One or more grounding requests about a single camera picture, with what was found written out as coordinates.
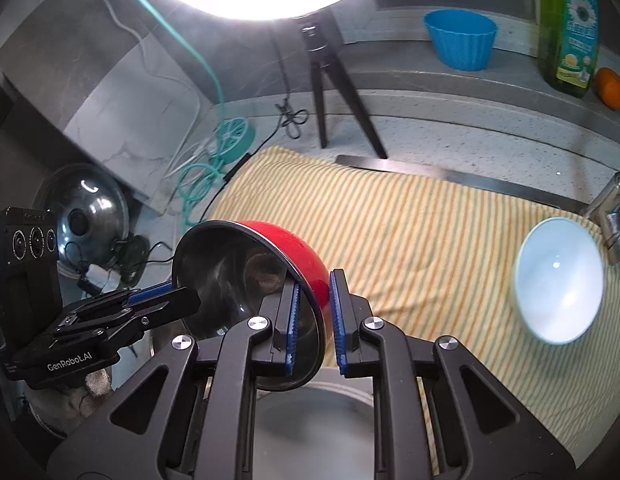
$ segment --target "metal strip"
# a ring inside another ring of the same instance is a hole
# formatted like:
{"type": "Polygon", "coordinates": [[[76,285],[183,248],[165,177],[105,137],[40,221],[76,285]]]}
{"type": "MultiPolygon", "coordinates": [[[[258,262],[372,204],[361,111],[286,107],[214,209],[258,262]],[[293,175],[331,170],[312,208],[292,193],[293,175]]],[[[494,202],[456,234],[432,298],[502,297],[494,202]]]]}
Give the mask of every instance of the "metal strip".
{"type": "Polygon", "coordinates": [[[447,180],[462,186],[484,189],[509,196],[516,196],[530,202],[549,205],[564,211],[580,214],[587,204],[579,202],[565,196],[560,196],[533,187],[513,184],[496,178],[487,176],[473,175],[461,171],[447,170],[439,166],[425,166],[423,164],[412,164],[410,162],[399,162],[397,160],[383,160],[381,158],[371,158],[367,156],[338,155],[335,162],[342,166],[359,168],[360,170],[385,171],[387,173],[404,173],[410,175],[429,176],[439,180],[447,180]]]}

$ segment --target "metal pot lid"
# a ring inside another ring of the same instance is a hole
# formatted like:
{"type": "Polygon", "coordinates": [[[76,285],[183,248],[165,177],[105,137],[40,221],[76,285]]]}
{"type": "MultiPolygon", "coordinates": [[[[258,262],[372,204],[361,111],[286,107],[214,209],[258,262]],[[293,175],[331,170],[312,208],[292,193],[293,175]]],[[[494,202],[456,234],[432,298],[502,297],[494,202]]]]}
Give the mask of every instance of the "metal pot lid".
{"type": "Polygon", "coordinates": [[[56,214],[59,261],[72,270],[109,265],[115,240],[128,236],[128,204],[116,181],[91,164],[70,164],[50,176],[34,207],[56,214]]]}

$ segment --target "tripod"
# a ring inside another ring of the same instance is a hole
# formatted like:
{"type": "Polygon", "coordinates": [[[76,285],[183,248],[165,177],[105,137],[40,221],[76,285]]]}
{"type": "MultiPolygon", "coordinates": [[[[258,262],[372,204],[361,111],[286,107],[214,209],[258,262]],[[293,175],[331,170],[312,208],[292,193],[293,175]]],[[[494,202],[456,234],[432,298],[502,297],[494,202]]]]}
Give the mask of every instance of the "tripod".
{"type": "Polygon", "coordinates": [[[357,89],[339,60],[339,57],[326,41],[318,23],[308,20],[307,16],[302,18],[302,20],[304,21],[302,22],[301,34],[310,56],[310,82],[312,85],[312,95],[314,96],[321,147],[325,148],[328,145],[328,137],[325,131],[323,71],[330,78],[330,81],[339,91],[344,101],[346,101],[350,110],[352,110],[354,117],[368,137],[377,156],[379,158],[388,158],[386,149],[381,143],[381,139],[370,120],[370,114],[366,110],[357,89]]]}

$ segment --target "red bowl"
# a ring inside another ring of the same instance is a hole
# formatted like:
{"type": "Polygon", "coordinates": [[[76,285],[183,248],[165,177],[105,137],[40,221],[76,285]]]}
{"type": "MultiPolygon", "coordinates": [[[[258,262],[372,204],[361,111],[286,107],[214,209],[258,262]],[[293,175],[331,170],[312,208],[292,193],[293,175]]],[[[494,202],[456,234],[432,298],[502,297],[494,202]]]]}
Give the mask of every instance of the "red bowl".
{"type": "Polygon", "coordinates": [[[199,293],[199,311],[184,320],[192,335],[225,333],[258,313],[261,300],[289,273],[302,294],[295,369],[286,378],[259,378],[258,387],[284,391],[307,383],[324,360],[332,331],[328,270],[301,238],[259,221],[210,220],[190,229],[174,253],[172,280],[199,293]]]}

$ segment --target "gray tile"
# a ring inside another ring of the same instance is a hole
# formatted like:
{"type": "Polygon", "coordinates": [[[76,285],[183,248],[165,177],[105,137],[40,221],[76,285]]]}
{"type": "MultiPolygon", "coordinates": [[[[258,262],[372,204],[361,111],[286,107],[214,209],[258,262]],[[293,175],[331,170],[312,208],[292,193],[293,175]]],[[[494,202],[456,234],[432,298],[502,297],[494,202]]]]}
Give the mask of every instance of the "gray tile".
{"type": "MultiPolygon", "coordinates": [[[[318,14],[324,33],[335,49],[343,44],[330,12],[318,14]]],[[[171,24],[210,63],[221,81],[226,101],[281,94],[283,82],[268,28],[273,27],[281,49],[293,92],[309,91],[308,54],[299,24],[293,20],[278,22],[239,22],[216,18],[189,7],[180,7],[170,16],[171,24]]],[[[210,76],[167,32],[153,33],[181,65],[183,70],[214,103],[216,92],[210,76]]]]}
{"type": "MultiPolygon", "coordinates": [[[[136,3],[112,0],[122,22],[144,36],[136,3]]],[[[90,92],[135,45],[101,0],[45,0],[0,50],[0,67],[21,94],[63,129],[90,92]]]]}
{"type": "Polygon", "coordinates": [[[0,211],[30,207],[53,171],[87,158],[25,99],[18,99],[0,129],[0,211]]]}
{"type": "MultiPolygon", "coordinates": [[[[63,133],[146,200],[195,120],[199,99],[153,34],[142,45],[154,76],[144,70],[140,49],[133,48],[100,81],[63,133]]],[[[210,106],[202,98],[197,116],[204,117],[210,106]]]]}

